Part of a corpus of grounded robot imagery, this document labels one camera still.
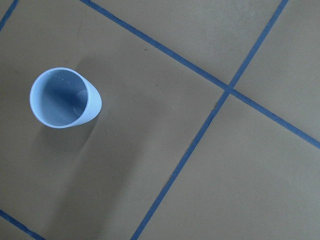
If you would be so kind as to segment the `blue plastic cup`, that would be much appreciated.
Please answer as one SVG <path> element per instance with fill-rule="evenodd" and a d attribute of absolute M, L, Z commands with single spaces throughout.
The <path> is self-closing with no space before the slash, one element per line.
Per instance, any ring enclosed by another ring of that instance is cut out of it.
<path fill-rule="evenodd" d="M 102 98 L 95 86 L 66 67 L 41 73 L 32 84 L 29 103 L 34 116 L 54 129 L 86 124 L 102 109 Z"/>

